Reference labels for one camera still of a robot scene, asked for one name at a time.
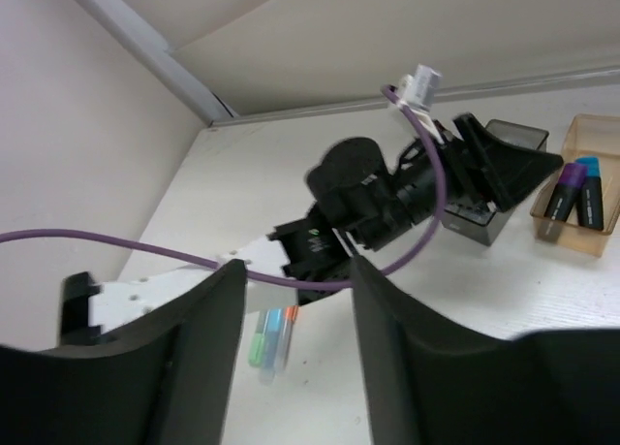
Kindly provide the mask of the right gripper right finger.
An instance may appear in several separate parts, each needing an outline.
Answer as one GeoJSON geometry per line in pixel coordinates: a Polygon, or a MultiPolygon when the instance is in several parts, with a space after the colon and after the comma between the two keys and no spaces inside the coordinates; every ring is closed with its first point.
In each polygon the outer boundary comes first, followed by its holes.
{"type": "Polygon", "coordinates": [[[615,444],[617,329],[503,340],[351,262],[356,336],[376,444],[615,444]]]}

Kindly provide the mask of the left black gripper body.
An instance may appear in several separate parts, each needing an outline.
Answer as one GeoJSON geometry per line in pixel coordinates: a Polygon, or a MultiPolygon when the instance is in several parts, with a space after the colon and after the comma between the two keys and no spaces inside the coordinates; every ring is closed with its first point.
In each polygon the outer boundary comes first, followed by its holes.
{"type": "MultiPolygon", "coordinates": [[[[445,127],[434,143],[445,174],[445,204],[477,207],[497,200],[499,175],[492,165],[498,137],[475,119],[445,127]]],[[[334,144],[306,175],[314,198],[306,219],[315,234],[344,233],[378,251],[436,210],[437,177],[421,140],[408,144],[389,169],[377,142],[353,137],[334,144]]]]}

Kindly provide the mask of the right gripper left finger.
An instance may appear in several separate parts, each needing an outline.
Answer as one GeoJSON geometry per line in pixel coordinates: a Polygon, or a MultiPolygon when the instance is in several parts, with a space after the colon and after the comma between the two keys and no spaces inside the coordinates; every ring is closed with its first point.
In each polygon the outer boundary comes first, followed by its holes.
{"type": "Polygon", "coordinates": [[[219,443],[245,313],[243,262],[110,332],[88,314],[101,291],[86,272],[68,277],[59,345],[2,347],[2,442],[219,443]]]}

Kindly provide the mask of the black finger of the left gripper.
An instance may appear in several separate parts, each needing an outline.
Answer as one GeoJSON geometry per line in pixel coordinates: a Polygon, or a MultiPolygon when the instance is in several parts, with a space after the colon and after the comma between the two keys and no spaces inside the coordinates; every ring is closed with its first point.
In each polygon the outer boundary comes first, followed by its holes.
{"type": "Polygon", "coordinates": [[[500,140],[469,112],[457,116],[453,123],[474,161],[478,191],[502,212],[524,202],[564,165],[559,154],[500,140]]]}

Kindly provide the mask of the purple cap black marker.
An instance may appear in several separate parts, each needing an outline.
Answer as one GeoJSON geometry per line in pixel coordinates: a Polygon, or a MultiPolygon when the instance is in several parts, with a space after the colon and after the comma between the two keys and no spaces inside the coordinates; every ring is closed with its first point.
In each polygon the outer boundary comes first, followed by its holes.
{"type": "Polygon", "coordinates": [[[566,164],[553,188],[538,229],[538,238],[556,242],[572,213],[587,174],[587,167],[580,163],[566,164]]]}

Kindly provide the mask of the blue cap black marker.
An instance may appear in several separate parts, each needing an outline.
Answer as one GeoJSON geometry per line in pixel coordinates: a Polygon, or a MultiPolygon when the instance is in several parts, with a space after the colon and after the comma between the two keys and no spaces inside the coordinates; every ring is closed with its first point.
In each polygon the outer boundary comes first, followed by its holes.
{"type": "Polygon", "coordinates": [[[580,227],[602,231],[604,229],[603,190],[599,159],[588,156],[576,160],[586,168],[576,204],[577,222],[580,227]]]}

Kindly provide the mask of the green pastel highlighter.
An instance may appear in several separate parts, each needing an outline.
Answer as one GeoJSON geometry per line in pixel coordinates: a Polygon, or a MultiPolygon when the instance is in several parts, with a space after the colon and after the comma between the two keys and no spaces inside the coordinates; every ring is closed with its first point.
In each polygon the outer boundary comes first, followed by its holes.
{"type": "Polygon", "coordinates": [[[260,367],[263,362],[265,334],[267,327],[268,310],[261,311],[253,333],[248,354],[248,364],[251,367],[260,367]]]}

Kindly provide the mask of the blue pastel highlighter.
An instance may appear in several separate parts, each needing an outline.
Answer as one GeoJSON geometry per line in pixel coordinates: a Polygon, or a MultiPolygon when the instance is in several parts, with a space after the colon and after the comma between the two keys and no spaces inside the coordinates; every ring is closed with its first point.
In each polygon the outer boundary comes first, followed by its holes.
{"type": "Polygon", "coordinates": [[[262,384],[269,385],[275,377],[275,359],[280,340],[280,333],[284,327],[285,309],[270,309],[267,312],[264,331],[263,356],[259,371],[262,384]]]}

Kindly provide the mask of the orange cap clear marker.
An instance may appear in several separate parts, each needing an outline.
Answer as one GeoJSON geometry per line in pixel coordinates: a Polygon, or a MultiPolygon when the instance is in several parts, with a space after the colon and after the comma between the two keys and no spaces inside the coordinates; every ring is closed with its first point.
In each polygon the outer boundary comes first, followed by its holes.
{"type": "Polygon", "coordinates": [[[274,363],[275,371],[280,374],[287,366],[290,346],[292,342],[293,329],[295,326],[296,317],[299,311],[299,306],[289,306],[285,311],[284,325],[280,333],[280,339],[278,342],[276,359],[274,363]]]}

